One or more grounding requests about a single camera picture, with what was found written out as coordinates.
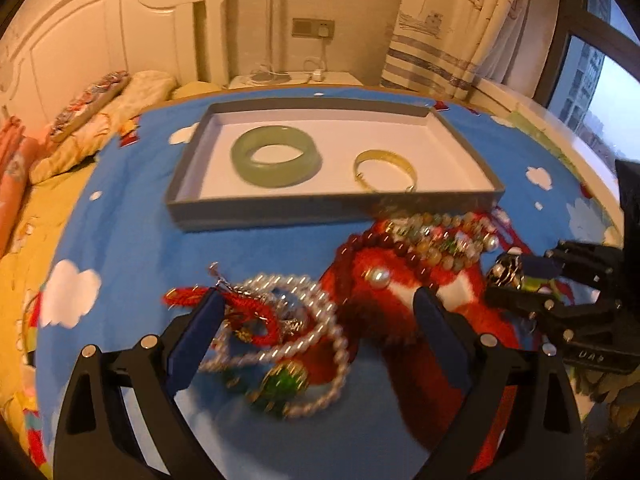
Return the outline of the wall power socket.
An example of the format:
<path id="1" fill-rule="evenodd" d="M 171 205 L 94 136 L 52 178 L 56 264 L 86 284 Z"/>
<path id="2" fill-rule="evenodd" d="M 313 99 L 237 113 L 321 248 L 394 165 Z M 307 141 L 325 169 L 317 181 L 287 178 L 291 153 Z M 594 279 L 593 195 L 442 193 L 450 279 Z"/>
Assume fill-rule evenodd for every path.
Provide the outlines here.
<path id="1" fill-rule="evenodd" d="M 293 18 L 291 32 L 295 38 L 332 39 L 335 22 L 320 18 Z"/>

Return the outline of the embroidered round cushion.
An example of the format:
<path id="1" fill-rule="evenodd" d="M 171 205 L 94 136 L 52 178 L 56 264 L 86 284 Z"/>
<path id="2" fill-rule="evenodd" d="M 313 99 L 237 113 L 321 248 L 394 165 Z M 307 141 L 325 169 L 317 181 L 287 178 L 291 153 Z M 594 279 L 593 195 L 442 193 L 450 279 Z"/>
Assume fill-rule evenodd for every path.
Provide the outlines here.
<path id="1" fill-rule="evenodd" d="M 54 118 L 49 130 L 49 139 L 60 143 L 78 130 L 99 110 L 113 101 L 129 84 L 126 70 L 116 70 L 89 84 L 83 92 L 73 98 Z"/>

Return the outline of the yellow floral quilt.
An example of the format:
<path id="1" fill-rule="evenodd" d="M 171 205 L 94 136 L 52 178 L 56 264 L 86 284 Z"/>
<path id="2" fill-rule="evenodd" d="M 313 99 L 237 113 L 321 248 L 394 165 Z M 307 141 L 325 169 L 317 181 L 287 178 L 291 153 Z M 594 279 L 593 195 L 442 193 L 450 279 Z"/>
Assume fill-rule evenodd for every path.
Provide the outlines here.
<path id="1" fill-rule="evenodd" d="M 213 84 L 191 82 L 171 91 L 166 101 L 179 104 L 212 96 L 216 91 Z M 112 139 L 134 141 L 138 120 L 139 115 L 129 119 Z M 34 163 L 57 146 L 40 146 Z M 36 393 L 39 294 L 99 152 L 38 184 L 30 182 L 28 173 L 21 209 L 6 252 L 1 255 L 1 443 L 9 453 L 8 462 L 1 468 L 5 479 L 24 479 L 29 474 L 45 479 L 52 476 Z"/>

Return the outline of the orange folded blanket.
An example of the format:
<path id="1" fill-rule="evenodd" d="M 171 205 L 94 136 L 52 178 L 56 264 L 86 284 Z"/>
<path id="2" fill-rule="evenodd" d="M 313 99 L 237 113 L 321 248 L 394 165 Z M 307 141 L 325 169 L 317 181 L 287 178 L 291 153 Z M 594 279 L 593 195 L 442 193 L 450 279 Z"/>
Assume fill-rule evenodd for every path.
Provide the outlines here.
<path id="1" fill-rule="evenodd" d="M 4 255 L 21 209 L 29 169 L 37 158 L 40 144 L 25 133 L 20 118 L 11 116 L 1 128 L 1 210 L 0 252 Z"/>

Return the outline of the white pearl necklace green pendant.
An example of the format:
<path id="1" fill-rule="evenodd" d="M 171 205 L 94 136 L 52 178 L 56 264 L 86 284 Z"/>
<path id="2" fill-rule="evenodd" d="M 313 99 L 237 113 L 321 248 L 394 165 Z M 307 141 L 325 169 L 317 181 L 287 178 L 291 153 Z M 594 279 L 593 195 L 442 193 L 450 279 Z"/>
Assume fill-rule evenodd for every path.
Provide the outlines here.
<path id="1" fill-rule="evenodd" d="M 216 374 L 252 408 L 280 419 L 314 416 L 334 404 L 349 373 L 348 341 L 322 285 L 300 275 L 221 276 L 224 319 L 198 371 Z"/>

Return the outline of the gold bangle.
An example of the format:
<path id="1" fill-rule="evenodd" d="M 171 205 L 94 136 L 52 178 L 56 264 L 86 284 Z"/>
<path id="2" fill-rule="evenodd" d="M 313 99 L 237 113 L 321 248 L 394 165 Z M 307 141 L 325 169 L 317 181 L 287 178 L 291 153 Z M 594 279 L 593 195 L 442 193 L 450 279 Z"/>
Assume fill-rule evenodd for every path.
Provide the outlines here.
<path id="1" fill-rule="evenodd" d="M 369 193 L 386 191 L 412 193 L 418 184 L 418 172 L 405 157 L 387 150 L 359 153 L 352 164 L 355 182 Z"/>

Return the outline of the white bedside table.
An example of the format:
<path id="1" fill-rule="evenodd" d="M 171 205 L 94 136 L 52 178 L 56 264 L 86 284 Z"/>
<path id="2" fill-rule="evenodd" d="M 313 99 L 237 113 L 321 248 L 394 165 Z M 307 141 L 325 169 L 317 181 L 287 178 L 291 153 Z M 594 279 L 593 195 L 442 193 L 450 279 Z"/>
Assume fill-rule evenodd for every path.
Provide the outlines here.
<path id="1" fill-rule="evenodd" d="M 266 88 L 275 86 L 304 86 L 305 84 L 329 84 L 330 86 L 361 86 L 362 82 L 347 72 L 286 72 L 286 73 L 256 73 L 236 76 L 230 81 L 229 90 L 245 88 Z"/>

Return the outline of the slim desk lamp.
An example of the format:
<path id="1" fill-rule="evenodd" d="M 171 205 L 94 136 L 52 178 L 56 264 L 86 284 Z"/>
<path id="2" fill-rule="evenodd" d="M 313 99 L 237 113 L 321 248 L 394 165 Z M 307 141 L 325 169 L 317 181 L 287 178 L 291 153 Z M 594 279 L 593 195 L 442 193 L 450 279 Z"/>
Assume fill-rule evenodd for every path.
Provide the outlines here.
<path id="1" fill-rule="evenodd" d="M 285 84 L 291 76 L 282 70 L 276 70 L 273 65 L 273 0 L 265 0 L 265 55 L 262 62 L 250 74 L 253 86 L 272 86 Z"/>

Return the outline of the green jade bangle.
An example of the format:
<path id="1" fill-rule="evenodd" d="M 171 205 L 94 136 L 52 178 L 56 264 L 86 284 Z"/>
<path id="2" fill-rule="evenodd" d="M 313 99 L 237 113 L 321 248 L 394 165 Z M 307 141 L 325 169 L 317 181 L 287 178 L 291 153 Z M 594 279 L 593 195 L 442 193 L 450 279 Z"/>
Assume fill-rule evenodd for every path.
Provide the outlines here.
<path id="1" fill-rule="evenodd" d="M 230 151 L 235 172 L 261 188 L 288 188 L 312 179 L 322 167 L 314 139 L 299 128 L 266 125 L 242 133 Z"/>

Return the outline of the cream shell pattern pillow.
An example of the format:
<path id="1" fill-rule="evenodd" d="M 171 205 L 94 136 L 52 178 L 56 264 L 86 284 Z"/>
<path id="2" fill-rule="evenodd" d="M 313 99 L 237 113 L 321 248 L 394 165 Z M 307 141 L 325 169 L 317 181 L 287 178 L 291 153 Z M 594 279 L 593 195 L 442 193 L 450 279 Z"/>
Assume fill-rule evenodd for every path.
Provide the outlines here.
<path id="1" fill-rule="evenodd" d="M 59 143 L 51 154 L 32 165 L 29 170 L 30 182 L 38 184 L 64 174 L 95 155 L 129 119 L 139 115 L 145 107 L 166 101 L 176 87 L 176 78 L 160 70 L 144 70 L 134 74 L 118 96 Z"/>

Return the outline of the white wooden headboard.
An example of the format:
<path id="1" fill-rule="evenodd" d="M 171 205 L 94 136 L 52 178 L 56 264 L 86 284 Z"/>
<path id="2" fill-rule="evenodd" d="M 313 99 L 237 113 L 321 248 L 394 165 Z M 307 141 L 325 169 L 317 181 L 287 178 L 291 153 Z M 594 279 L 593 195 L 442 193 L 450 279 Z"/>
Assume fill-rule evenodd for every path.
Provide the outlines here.
<path id="1" fill-rule="evenodd" d="M 40 132 L 99 77 L 228 86 L 227 0 L 24 0 L 1 36 L 1 116 Z"/>

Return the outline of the large pearl earring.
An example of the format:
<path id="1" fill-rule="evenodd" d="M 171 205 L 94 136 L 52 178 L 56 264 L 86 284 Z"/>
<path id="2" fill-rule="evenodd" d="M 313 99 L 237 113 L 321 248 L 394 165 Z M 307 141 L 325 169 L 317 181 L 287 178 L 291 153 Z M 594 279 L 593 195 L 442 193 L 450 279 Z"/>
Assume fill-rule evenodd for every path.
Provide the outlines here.
<path id="1" fill-rule="evenodd" d="M 372 268 L 363 273 L 362 277 L 373 289 L 384 289 L 392 281 L 390 270 L 384 268 L 384 266 L 372 266 Z"/>

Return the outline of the patterned cream curtain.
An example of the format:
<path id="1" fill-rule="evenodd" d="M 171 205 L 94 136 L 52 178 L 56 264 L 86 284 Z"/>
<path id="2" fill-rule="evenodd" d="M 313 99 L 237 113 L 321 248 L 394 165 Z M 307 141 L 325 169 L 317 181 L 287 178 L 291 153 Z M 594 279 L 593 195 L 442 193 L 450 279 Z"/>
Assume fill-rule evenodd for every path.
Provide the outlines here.
<path id="1" fill-rule="evenodd" d="M 511 54 L 529 0 L 401 0 L 381 75 L 386 88 L 464 100 Z"/>

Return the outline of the grey shallow cardboard tray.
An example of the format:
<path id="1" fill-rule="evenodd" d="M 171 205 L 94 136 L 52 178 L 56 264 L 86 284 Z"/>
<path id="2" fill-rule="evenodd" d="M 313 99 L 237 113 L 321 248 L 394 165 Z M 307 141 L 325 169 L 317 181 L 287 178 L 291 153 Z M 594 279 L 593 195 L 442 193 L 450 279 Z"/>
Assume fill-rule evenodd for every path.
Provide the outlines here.
<path id="1" fill-rule="evenodd" d="M 231 147 L 245 131 L 266 125 L 308 133 L 322 156 L 318 174 L 288 188 L 243 181 L 233 168 Z M 360 188 L 352 164 L 367 150 L 408 159 L 418 172 L 416 190 Z M 434 106 L 294 96 L 212 104 L 175 168 L 165 204 L 180 229 L 206 231 L 461 214 L 496 206 L 505 190 L 485 159 Z"/>

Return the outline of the dark window frame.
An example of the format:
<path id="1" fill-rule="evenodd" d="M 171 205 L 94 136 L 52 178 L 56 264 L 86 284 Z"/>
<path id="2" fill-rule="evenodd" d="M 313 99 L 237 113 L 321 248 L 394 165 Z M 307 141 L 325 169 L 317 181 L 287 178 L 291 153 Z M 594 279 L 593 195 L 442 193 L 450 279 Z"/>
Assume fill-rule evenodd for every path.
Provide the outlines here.
<path id="1" fill-rule="evenodd" d="M 639 31 L 639 0 L 615 0 Z M 547 107 L 560 79 L 570 40 L 577 37 L 602 51 L 618 65 L 639 77 L 639 46 L 612 25 L 587 11 L 587 0 L 560 0 L 552 43 L 534 94 L 534 101 Z"/>

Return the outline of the blue cartoon bed sheet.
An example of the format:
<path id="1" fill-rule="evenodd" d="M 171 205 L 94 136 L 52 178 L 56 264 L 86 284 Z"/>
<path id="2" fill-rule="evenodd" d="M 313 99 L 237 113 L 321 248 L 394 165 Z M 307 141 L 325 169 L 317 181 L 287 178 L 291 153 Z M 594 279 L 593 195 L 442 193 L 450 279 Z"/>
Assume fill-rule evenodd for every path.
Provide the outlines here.
<path id="1" fill-rule="evenodd" d="M 175 311 L 160 297 L 173 287 L 203 284 L 211 262 L 235 280 L 262 271 L 318 278 L 338 245 L 364 230 L 361 222 L 180 230 L 165 193 L 190 131 L 212 104 L 201 98 L 145 113 L 134 145 L 107 144 L 68 219 L 42 289 L 35 357 L 47 450 L 54 448 L 68 380 L 87 344 L 122 350 L 161 332 Z M 559 240 L 620 244 L 620 220 L 540 131 L 520 118 L 458 104 L 444 104 L 440 112 L 506 188 L 494 212 L 506 246 L 539 254 Z M 204 450 L 232 479 L 407 479 L 427 454 L 401 419 L 390 375 L 410 356 L 402 350 L 384 358 L 362 347 L 341 400 L 306 422 L 259 416 L 209 374 L 195 377 L 177 403 Z"/>

